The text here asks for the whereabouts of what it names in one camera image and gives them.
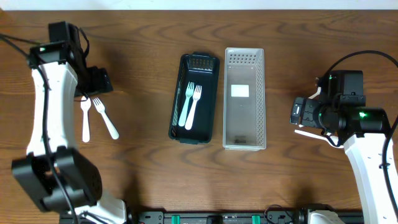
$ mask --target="white basket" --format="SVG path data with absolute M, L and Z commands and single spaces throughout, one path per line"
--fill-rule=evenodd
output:
M 227 48 L 224 75 L 224 148 L 265 149 L 264 50 Z

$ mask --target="wooden table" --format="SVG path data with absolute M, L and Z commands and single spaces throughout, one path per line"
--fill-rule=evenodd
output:
M 294 134 L 289 115 L 294 98 L 312 95 L 315 77 L 342 56 L 373 49 L 398 58 L 397 12 L 0 13 L 0 32 L 26 39 L 46 42 L 47 24 L 55 21 L 85 30 L 91 44 L 88 65 L 105 67 L 113 83 L 114 92 L 100 97 L 120 139 L 111 139 L 92 108 L 91 141 L 82 143 L 82 112 L 75 103 L 76 139 L 80 152 L 98 167 L 104 188 L 134 209 L 261 211 L 272 203 L 361 208 L 344 152 Z M 26 44 L 20 45 L 28 50 Z M 265 50 L 266 150 L 223 149 L 227 47 Z M 167 135 L 180 56 L 194 51 L 221 59 L 213 139 L 197 146 Z M 362 70 L 368 106 L 384 108 L 393 121 L 398 69 L 392 63 L 377 55 L 361 55 L 338 68 Z M 0 223 L 55 223 L 57 214 L 40 213 L 11 174 L 11 161 L 24 156 L 32 133 L 34 85 L 25 60 L 4 43 L 0 77 Z

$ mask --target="white label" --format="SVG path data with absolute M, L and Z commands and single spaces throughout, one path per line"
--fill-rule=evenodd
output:
M 231 85 L 232 97 L 249 97 L 249 85 Z

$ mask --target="green light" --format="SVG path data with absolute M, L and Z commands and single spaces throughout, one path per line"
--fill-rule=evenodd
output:
M 364 117 L 367 116 L 367 114 L 366 114 L 366 113 L 363 113 L 363 112 L 359 112 L 359 116 L 360 116 L 361 118 L 364 118 Z

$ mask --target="black tray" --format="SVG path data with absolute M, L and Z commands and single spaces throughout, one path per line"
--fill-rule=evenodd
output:
M 213 120 L 216 106 L 218 72 L 220 61 L 207 53 L 194 52 L 181 56 L 177 86 L 170 120 L 169 137 L 181 143 L 208 143 L 213 132 Z M 188 82 L 202 86 L 201 97 L 195 110 L 195 117 L 191 130 L 178 125 L 178 119 L 185 102 L 185 90 Z M 188 113 L 193 100 L 190 100 Z

